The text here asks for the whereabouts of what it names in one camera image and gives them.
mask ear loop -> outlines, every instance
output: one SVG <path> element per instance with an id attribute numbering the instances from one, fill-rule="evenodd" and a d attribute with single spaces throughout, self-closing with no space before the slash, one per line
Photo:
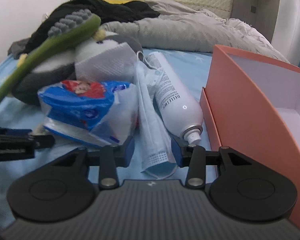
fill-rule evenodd
<path id="1" fill-rule="evenodd" d="M 137 52 L 137 58 L 143 63 L 146 65 L 147 68 L 149 69 L 157 69 L 155 68 L 154 66 L 151 66 L 149 64 L 149 62 L 146 60 L 145 56 L 143 55 L 142 51 L 138 51 Z"/>

green brush handle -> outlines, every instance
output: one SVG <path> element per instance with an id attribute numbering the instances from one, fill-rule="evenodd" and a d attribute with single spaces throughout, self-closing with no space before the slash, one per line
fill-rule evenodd
<path id="1" fill-rule="evenodd" d="M 24 63 L 21 64 L 0 86 L 0 103 L 12 90 L 12 88 L 37 65 L 47 58 L 74 48 L 76 45 L 89 39 L 98 30 L 100 24 L 100 17 L 92 14 L 89 19 L 68 32 L 47 38 L 40 47 L 32 51 L 27 56 Z"/>

green brush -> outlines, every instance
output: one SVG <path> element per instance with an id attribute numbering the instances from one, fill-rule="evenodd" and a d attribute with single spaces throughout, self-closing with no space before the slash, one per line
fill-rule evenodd
<path id="1" fill-rule="evenodd" d="M 88 9 L 73 12 L 55 23 L 48 32 L 48 38 L 32 51 L 25 61 L 0 86 L 0 103 L 32 69 L 47 58 L 74 48 L 89 39 L 99 28 L 101 19 Z"/>

white spray bottle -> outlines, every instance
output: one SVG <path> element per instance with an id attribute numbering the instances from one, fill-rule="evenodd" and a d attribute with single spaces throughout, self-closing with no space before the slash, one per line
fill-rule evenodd
<path id="1" fill-rule="evenodd" d="M 199 103 L 162 53 L 150 53 L 146 60 L 150 66 L 165 72 L 155 93 L 164 125 L 172 134 L 197 145 L 201 141 L 203 122 Z"/>

face mask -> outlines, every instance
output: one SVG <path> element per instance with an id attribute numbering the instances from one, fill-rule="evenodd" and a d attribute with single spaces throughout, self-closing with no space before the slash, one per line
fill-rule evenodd
<path id="1" fill-rule="evenodd" d="M 157 179 L 165 179 L 175 172 L 177 165 L 171 150 L 171 138 L 153 107 L 154 94 L 163 72 L 148 69 L 141 61 L 136 63 L 136 70 L 142 171 Z"/>
<path id="2" fill-rule="evenodd" d="M 137 57 L 128 43 L 118 44 L 105 40 L 96 43 L 87 40 L 76 48 L 75 73 L 78 80 L 86 82 L 132 82 Z"/>

